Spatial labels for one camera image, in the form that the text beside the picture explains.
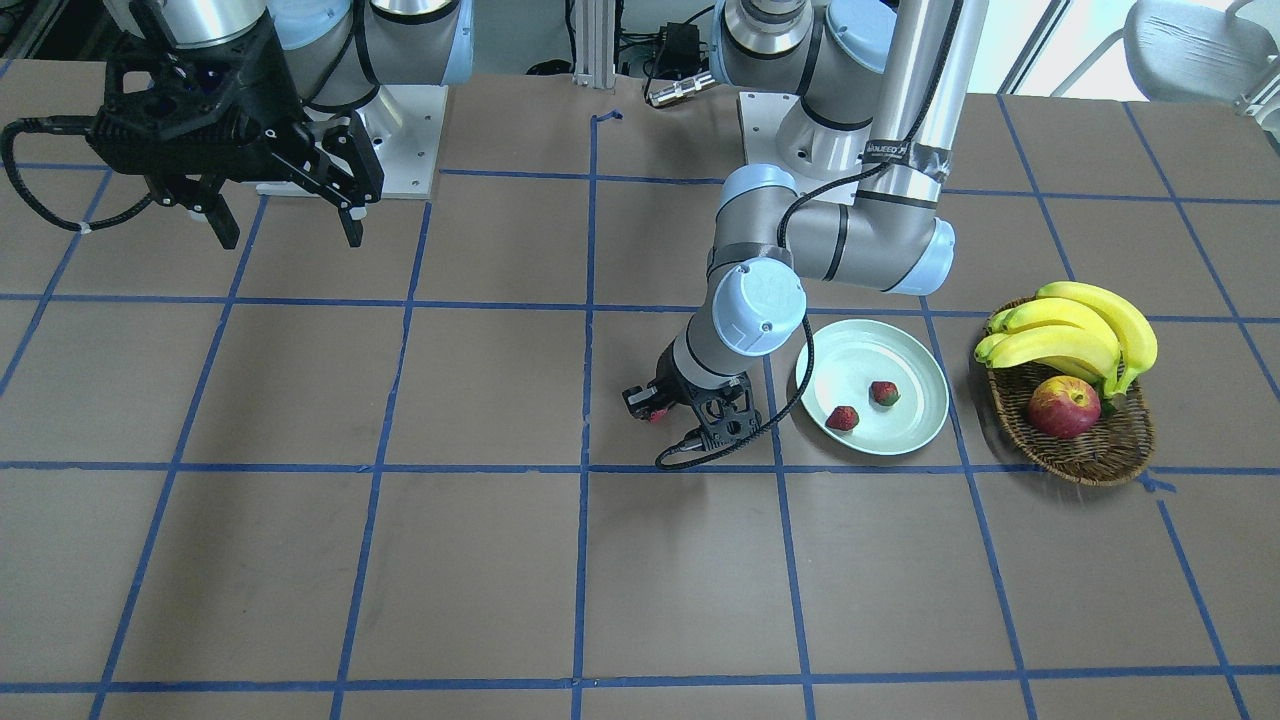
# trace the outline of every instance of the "chair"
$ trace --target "chair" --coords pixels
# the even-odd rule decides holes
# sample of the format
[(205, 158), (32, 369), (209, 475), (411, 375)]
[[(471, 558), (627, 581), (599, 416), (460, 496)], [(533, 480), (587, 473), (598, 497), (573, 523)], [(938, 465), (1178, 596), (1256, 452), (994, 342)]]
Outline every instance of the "chair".
[(1148, 100), (1222, 102), (1252, 115), (1275, 95), (1280, 60), (1271, 32), (1236, 17), (1251, 1), (1235, 0), (1226, 10), (1216, 10), (1185, 0), (1138, 0), (1124, 27), (1107, 36), (1050, 95), (1066, 92), (1124, 38), (1129, 74)]

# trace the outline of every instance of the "apple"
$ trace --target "apple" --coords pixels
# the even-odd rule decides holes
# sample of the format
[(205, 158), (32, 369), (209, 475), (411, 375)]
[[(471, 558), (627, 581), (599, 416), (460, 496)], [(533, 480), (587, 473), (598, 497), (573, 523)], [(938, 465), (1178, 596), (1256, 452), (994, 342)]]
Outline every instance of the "apple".
[(1055, 375), (1039, 384), (1027, 404), (1027, 416), (1042, 433), (1069, 439), (1093, 427), (1102, 402), (1089, 383), (1071, 375)]

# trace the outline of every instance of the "strawberry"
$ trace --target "strawberry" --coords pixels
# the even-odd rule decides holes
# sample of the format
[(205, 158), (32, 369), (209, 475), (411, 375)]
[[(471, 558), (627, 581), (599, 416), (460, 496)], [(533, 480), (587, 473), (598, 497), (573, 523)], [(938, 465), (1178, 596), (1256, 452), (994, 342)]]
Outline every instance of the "strawberry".
[(831, 416), (827, 418), (827, 427), (833, 430), (840, 430), (847, 433), (854, 429), (858, 424), (858, 411), (849, 405), (841, 405), (831, 411)]
[(872, 383), (872, 400), (876, 405), (883, 405), (888, 407), (897, 402), (897, 386), (888, 380), (876, 380)]

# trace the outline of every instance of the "blue tape grid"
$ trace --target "blue tape grid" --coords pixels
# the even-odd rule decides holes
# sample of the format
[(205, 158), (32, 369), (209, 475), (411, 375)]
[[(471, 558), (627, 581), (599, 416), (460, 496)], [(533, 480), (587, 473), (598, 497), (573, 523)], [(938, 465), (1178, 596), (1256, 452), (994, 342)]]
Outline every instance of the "blue tape grid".
[[(0, 65), (0, 78), (8, 72), (12, 60)], [(1032, 184), (1032, 192), (1024, 191), (983, 191), (983, 190), (947, 190), (947, 193), (955, 195), (998, 195), (998, 196), (1025, 196), (1036, 197), (1041, 210), (1044, 215), (1046, 224), (1050, 229), (1053, 242), (1059, 250), (1060, 258), (1064, 264), (1064, 269), (1068, 275), (1071, 277), (1074, 273), (1070, 268), (1069, 259), (1060, 237), (1057, 236), (1056, 228), (1053, 225), (1052, 217), (1048, 213), (1047, 204), (1044, 199), (1053, 197), (1066, 197), (1066, 199), (1092, 199), (1092, 200), (1117, 200), (1117, 201), (1164, 201), (1174, 202), (1178, 208), (1183, 222), (1185, 223), (1188, 231), (1196, 242), (1197, 250), (1201, 258), (1206, 263), (1211, 275), (1224, 300), (1231, 313), (1230, 316), (1196, 316), (1196, 315), (1169, 315), (1169, 316), (1152, 316), (1156, 322), (1175, 322), (1175, 323), (1230, 323), (1239, 327), (1240, 332), (1244, 334), (1254, 359), (1258, 361), (1260, 368), (1266, 375), (1272, 391), (1276, 392), (1276, 382), (1271, 375), (1270, 369), (1261, 357), (1252, 336), (1248, 332), (1249, 324), (1276, 324), (1280, 323), (1280, 318), (1268, 316), (1242, 316), (1235, 309), (1225, 286), (1222, 284), (1208, 254), (1204, 251), (1203, 245), (1199, 241), (1198, 234), (1196, 234), (1194, 227), (1192, 225), (1189, 218), (1185, 214), (1184, 205), (1190, 204), (1233, 204), (1233, 205), (1280, 205), (1280, 200), (1236, 200), (1236, 199), (1219, 199), (1219, 197), (1179, 197), (1167, 177), (1165, 176), (1155, 152), (1151, 150), (1149, 143), (1142, 133), (1142, 129), (1134, 118), (1132, 110), (1125, 105), (1126, 113), (1129, 114), (1130, 122), (1138, 133), (1143, 147), (1148, 152), (1152, 163), (1156, 165), (1161, 179), (1169, 191), (1167, 197), (1146, 197), (1146, 196), (1121, 196), (1121, 195), (1089, 195), (1089, 193), (1053, 193), (1042, 192), (1036, 184), (1034, 176), (1030, 169), (1030, 164), (1027, 159), (1020, 138), (1018, 137), (1016, 128), (1014, 127), (1011, 118), (1007, 113), (1007, 108), (1004, 104), (1004, 99), (998, 99), (1001, 111), (1005, 117), (1006, 124), (1009, 127), (1010, 135), (1012, 137), (1015, 149), (1027, 170), (1028, 179)], [(40, 320), (44, 315), (45, 309), (50, 302), (178, 302), (178, 304), (220, 304), (223, 305), (223, 315), (218, 325), (218, 331), (211, 341), (210, 350), (206, 355), (205, 366), (201, 373), (201, 378), (196, 386), (192, 396), (191, 405), (188, 407), (187, 419), (183, 425), (182, 434), (179, 437), (178, 447), (174, 451), (170, 462), (55, 462), (55, 461), (23, 461), (23, 460), (8, 460), (0, 461), (0, 469), (64, 469), (64, 468), (79, 468), (79, 469), (92, 469), (92, 470), (156, 470), (166, 471), (165, 484), (161, 489), (160, 498), (157, 500), (155, 512), (152, 515), (152, 521), (148, 529), (147, 539), (143, 544), (142, 553), (137, 565), (133, 583), (131, 585), (129, 596), (125, 601), (125, 606), (122, 611), (120, 623), (115, 638), (113, 639), (111, 651), (108, 657), (106, 666), (104, 667), (102, 678), (97, 683), (0, 683), (0, 694), (4, 693), (93, 693), (95, 701), (91, 710), (91, 719), (96, 719), (101, 714), (102, 702), (105, 696), (109, 693), (147, 693), (147, 692), (324, 692), (333, 693), (334, 701), (332, 706), (332, 717), (337, 719), (340, 716), (342, 697), (346, 692), (357, 691), (394, 691), (394, 689), (420, 689), (420, 691), (445, 691), (445, 689), (570, 689), (573, 693), (573, 717), (575, 720), (580, 717), (581, 714), (581, 688), (611, 688), (611, 687), (700, 687), (700, 685), (800, 685), (805, 694), (805, 708), (806, 717), (814, 717), (815, 711), (813, 706), (813, 687), (823, 684), (865, 684), (865, 683), (941, 683), (941, 682), (1014, 682), (1016, 680), (1023, 688), (1024, 701), (1027, 703), (1028, 716), (1036, 717), (1034, 702), (1030, 696), (1029, 680), (1041, 679), (1068, 679), (1068, 678), (1121, 678), (1121, 676), (1224, 676), (1231, 689), (1233, 698), (1236, 702), (1236, 707), (1242, 717), (1248, 717), (1248, 710), (1244, 706), (1243, 698), (1239, 693), (1239, 688), (1235, 683), (1235, 678), (1240, 675), (1280, 675), (1280, 665), (1231, 665), (1229, 659), (1222, 650), (1221, 641), (1215, 630), (1212, 618), (1208, 611), (1208, 606), (1204, 602), (1203, 596), (1199, 593), (1198, 584), (1196, 582), (1194, 574), (1192, 571), (1190, 564), (1183, 551), (1181, 542), (1178, 538), (1176, 529), (1172, 523), (1172, 518), (1167, 510), (1167, 506), (1162, 500), (1157, 501), (1157, 507), (1161, 512), (1161, 518), (1165, 523), (1166, 530), (1170, 536), (1170, 542), (1178, 556), (1179, 564), (1185, 574), (1188, 588), (1193, 594), (1196, 605), (1201, 612), (1201, 618), (1204, 623), (1206, 632), (1210, 635), (1211, 643), (1213, 644), (1215, 653), (1217, 655), (1217, 665), (1192, 665), (1192, 666), (1142, 666), (1142, 667), (1041, 667), (1041, 669), (1028, 669), (1021, 661), (1020, 648), (1018, 644), (1016, 629), (1014, 626), (1012, 615), (1009, 609), (1007, 598), (1004, 592), (1004, 582), (1000, 575), (998, 561), (996, 557), (996, 548), (991, 541), (989, 527), (987, 524), (986, 512), (982, 507), (980, 493), (978, 492), (975, 475), (983, 473), (1009, 473), (1009, 471), (1036, 471), (1032, 465), (975, 465), (970, 464), (968, 459), (968, 452), (965, 450), (965, 441), (963, 432), (959, 425), (959, 418), (955, 411), (955, 404), (951, 404), (950, 420), (956, 436), (957, 448), (961, 454), (960, 465), (937, 465), (937, 466), (895, 466), (895, 468), (877, 468), (877, 466), (823, 466), (823, 465), (786, 465), (782, 457), (781, 438), (777, 428), (773, 429), (772, 439), (774, 448), (774, 462), (773, 465), (716, 465), (708, 468), (700, 468), (700, 473), (774, 473), (778, 479), (778, 493), (780, 493), (780, 512), (783, 528), (783, 543), (786, 548), (787, 560), (787, 574), (788, 583), (791, 588), (792, 598), (792, 612), (796, 625), (796, 639), (797, 651), (801, 673), (799, 674), (778, 674), (778, 675), (741, 675), (741, 676), (727, 676), (727, 675), (701, 675), (701, 676), (623, 676), (623, 678), (585, 678), (582, 674), (582, 635), (584, 635), (584, 618), (585, 618), (585, 570), (586, 570), (586, 519), (588, 519), (588, 475), (589, 473), (653, 473), (657, 471), (649, 465), (631, 466), (631, 465), (590, 465), (589, 464), (589, 427), (586, 425), (590, 413), (590, 372), (591, 372), (591, 315), (595, 311), (636, 311), (636, 313), (690, 313), (694, 307), (687, 306), (631, 306), (631, 305), (596, 305), (594, 302), (594, 241), (595, 241), (595, 191), (599, 182), (634, 182), (634, 183), (659, 183), (659, 184), (718, 184), (722, 182), (719, 178), (650, 178), (650, 177), (632, 177), (632, 176), (605, 176), (596, 172), (596, 126), (599, 122), (617, 117), (614, 114), (608, 114), (602, 118), (593, 117), (591, 119), (591, 172), (588, 174), (577, 173), (508, 173), (508, 172), (490, 172), (490, 170), (461, 170), (461, 169), (443, 169), (443, 174), (457, 174), (457, 176), (484, 176), (484, 177), (530, 177), (530, 178), (544, 178), (544, 179), (585, 179), (590, 186), (590, 204), (589, 204), (589, 263), (588, 263), (588, 297), (585, 304), (518, 304), (518, 302), (452, 302), (452, 301), (420, 301), (415, 300), (416, 282), (419, 275), (419, 269), (422, 261), (422, 254), (425, 250), (426, 241), (426, 224), (429, 219), (430, 208), (428, 206), (426, 214), (424, 215), (422, 233), (420, 236), (420, 243), (417, 255), (415, 258), (415, 272), (412, 274), (411, 286), (406, 300), (384, 300), (384, 299), (270, 299), (270, 297), (238, 297), (237, 290), (239, 286), (241, 277), (243, 275), (244, 266), (247, 265), (250, 250), (253, 243), (253, 237), (256, 236), (259, 223), (266, 208), (268, 199), (264, 199), (259, 206), (257, 217), (255, 218), (253, 229), (250, 233), (250, 240), (246, 242), (246, 247), (241, 256), (239, 265), (237, 268), (236, 277), (232, 282), (232, 287), (225, 297), (174, 297), (174, 296), (92, 296), (92, 295), (58, 295), (56, 286), (65, 270), (68, 263), (70, 261), (72, 254), (74, 252), (78, 242), (79, 234), (72, 237), (67, 251), (64, 252), (61, 261), (50, 278), (45, 291), (42, 293), (0, 293), (0, 301), (36, 301), (37, 309), (28, 324), (27, 332), (24, 333), (18, 350), (14, 352), (13, 359), (5, 369), (5, 374), (0, 377), (0, 393), (10, 382), (13, 373), (22, 359), (22, 355), (40, 325)], [(110, 179), (110, 170), (102, 165), (82, 165), (82, 164), (60, 164), (60, 163), (33, 163), (23, 164), (27, 168), (40, 168), (40, 169), (60, 169), (60, 170), (82, 170), (82, 172), (101, 172), (104, 178), (99, 186), (97, 193), (88, 209), (86, 218), (91, 217), (97, 202), (101, 200), (106, 183)], [(404, 307), (404, 323), (403, 323), (403, 336), (401, 345), (401, 355), (398, 360), (396, 379), (393, 380), (392, 391), (388, 395), (387, 409), (384, 413), (383, 433), (379, 441), (379, 454), (378, 460), (374, 465), (325, 465), (325, 464), (195, 464), (183, 462), (182, 454), (189, 436), (191, 425), (195, 419), (196, 410), (200, 404), (200, 398), (204, 393), (205, 384), (209, 378), (209, 373), (212, 366), (214, 357), (216, 356), (218, 347), (220, 345), (223, 332), (225, 329), (227, 319), (234, 305), (340, 305), (340, 306), (403, 306)], [(980, 318), (986, 316), (987, 311), (965, 311), (965, 310), (933, 310), (928, 307), (928, 304), (922, 299), (922, 307), (919, 311), (915, 310), (884, 310), (884, 309), (812, 309), (812, 314), (860, 314), (860, 315), (902, 315), (902, 316), (922, 316), (928, 327), (931, 343), (933, 345), (933, 352), (941, 357), (941, 350), (937, 340), (937, 333), (933, 327), (933, 319), (937, 316), (950, 316), (950, 318)], [(396, 393), (398, 391), (399, 374), (403, 369), (404, 351), (407, 347), (410, 337), (410, 323), (412, 316), (412, 310), (415, 307), (477, 307), (477, 309), (525, 309), (525, 310), (564, 310), (564, 311), (585, 311), (588, 314), (586, 319), (586, 348), (584, 356), (584, 436), (582, 436), (582, 455), (580, 465), (397, 465), (385, 462), (385, 448), (389, 439), (389, 433), (392, 428), (392, 420), (394, 415), (394, 402)], [(768, 387), (768, 404), (771, 413), (776, 411), (776, 400), (773, 397), (773, 382), (772, 382), (772, 366), (765, 361), (765, 377), (769, 384)], [(141, 583), (145, 578), (147, 562), (150, 555), (155, 547), (155, 539), (159, 533), (159, 527), (163, 520), (164, 510), (168, 502), (169, 493), (173, 487), (173, 480), (179, 471), (278, 471), (278, 473), (371, 473), (371, 487), (370, 487), (370, 500), (369, 500), (369, 512), (366, 518), (365, 534), (361, 543), (360, 551), (360, 565), (357, 566), (357, 580), (352, 591), (352, 605), (348, 614), (348, 626), (344, 634), (342, 660), (338, 676), (332, 682), (325, 680), (296, 680), (296, 682), (274, 682), (274, 683), (255, 683), (255, 682), (179, 682), (179, 683), (137, 683), (137, 682), (115, 682), (113, 679), (114, 667), (119, 660), (120, 650), (123, 648), (124, 637), (128, 630), (129, 620), (132, 616), (133, 607), (137, 602), (137, 594), (141, 589)], [(1174, 474), (1212, 474), (1222, 477), (1243, 477), (1243, 475), (1280, 475), (1280, 468), (1206, 468), (1206, 466), (1153, 466), (1151, 469), (1156, 473), (1174, 473)], [(575, 612), (575, 660), (573, 660), (573, 676), (572, 678), (517, 678), (517, 679), (404, 679), (404, 680), (349, 680), (347, 679), (347, 670), (349, 669), (351, 652), (355, 646), (355, 629), (358, 620), (360, 602), (362, 597), (362, 583), (364, 577), (367, 570), (369, 550), (374, 530), (374, 524), (376, 520), (378, 509), (378, 496), (379, 496), (379, 480), (383, 473), (396, 471), (396, 473), (572, 473), (577, 471), (580, 474), (580, 528), (579, 528), (579, 574), (577, 574), (577, 588), (576, 588), (576, 612)], [(846, 474), (893, 474), (893, 473), (932, 473), (932, 474), (963, 474), (970, 487), (970, 496), (974, 502), (974, 509), (979, 528), (983, 534), (984, 547), (987, 550), (988, 564), (992, 570), (992, 580), (997, 589), (997, 597), (1001, 601), (1001, 610), (1005, 618), (1006, 630), (1009, 633), (1010, 647), (1015, 659), (1014, 670), (995, 670), (995, 671), (951, 671), (951, 673), (870, 673), (870, 674), (813, 674), (809, 667), (808, 660), (808, 643), (805, 639), (804, 630), (804, 615), (800, 602), (799, 582), (795, 568), (795, 555), (794, 543), (791, 538), (791, 525), (790, 525), (790, 509), (786, 496), (786, 473), (846, 473)]]

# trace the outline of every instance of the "brown woven basket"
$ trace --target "brown woven basket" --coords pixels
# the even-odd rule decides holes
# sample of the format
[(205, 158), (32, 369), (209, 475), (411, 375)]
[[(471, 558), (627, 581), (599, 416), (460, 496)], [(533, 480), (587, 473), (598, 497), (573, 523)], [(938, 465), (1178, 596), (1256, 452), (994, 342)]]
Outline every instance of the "brown woven basket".
[[(1029, 300), (1014, 300), (996, 313)], [(984, 325), (983, 336), (987, 334)], [(1032, 393), (1060, 372), (1039, 363), (998, 370), (987, 368), (986, 372), (1000, 424), (1019, 450), (1050, 473), (1085, 486), (1117, 486), (1137, 478), (1151, 462), (1156, 430), (1137, 382), (1124, 396), (1111, 398), (1115, 414), (1071, 439), (1060, 439), (1037, 430), (1027, 420)]]

